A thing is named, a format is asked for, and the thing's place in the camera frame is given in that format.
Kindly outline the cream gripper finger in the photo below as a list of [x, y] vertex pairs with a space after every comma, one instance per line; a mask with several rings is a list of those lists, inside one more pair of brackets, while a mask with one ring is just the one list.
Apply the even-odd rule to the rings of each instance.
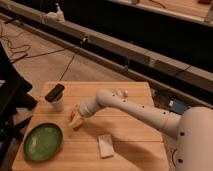
[[78, 129], [81, 124], [84, 122], [83, 117], [80, 115], [79, 111], [79, 105], [74, 105], [71, 109], [71, 112], [75, 112], [75, 117], [72, 121], [69, 122], [69, 126], [73, 129], [76, 130]]

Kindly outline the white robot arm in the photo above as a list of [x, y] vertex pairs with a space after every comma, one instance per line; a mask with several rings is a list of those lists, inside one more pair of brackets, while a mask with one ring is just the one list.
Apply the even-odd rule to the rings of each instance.
[[127, 99], [118, 89], [99, 89], [75, 105], [70, 126], [80, 126], [86, 118], [105, 108], [115, 108], [177, 140], [175, 171], [213, 171], [213, 109], [191, 107], [182, 115], [146, 106]]

